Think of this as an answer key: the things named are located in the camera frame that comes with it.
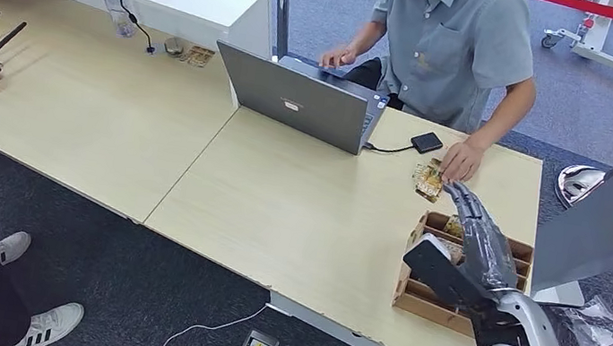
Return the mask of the person's left hand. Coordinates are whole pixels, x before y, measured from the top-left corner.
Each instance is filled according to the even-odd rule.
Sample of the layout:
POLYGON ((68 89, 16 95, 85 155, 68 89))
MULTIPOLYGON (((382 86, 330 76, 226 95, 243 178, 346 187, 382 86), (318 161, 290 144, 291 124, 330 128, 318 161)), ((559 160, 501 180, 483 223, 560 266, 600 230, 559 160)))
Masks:
POLYGON ((453 144, 441 161, 441 178, 446 183, 468 181, 482 163, 485 149, 471 142, 453 144))

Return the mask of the person's right hand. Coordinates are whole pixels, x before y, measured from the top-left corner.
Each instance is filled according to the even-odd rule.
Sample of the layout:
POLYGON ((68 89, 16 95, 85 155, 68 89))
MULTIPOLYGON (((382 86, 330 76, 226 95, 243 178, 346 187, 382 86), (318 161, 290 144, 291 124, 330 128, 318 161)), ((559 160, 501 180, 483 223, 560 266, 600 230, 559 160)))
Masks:
POLYGON ((351 65, 358 57, 358 51, 351 45, 333 48, 324 52, 318 61, 318 66, 323 69, 340 68, 341 66, 351 65))

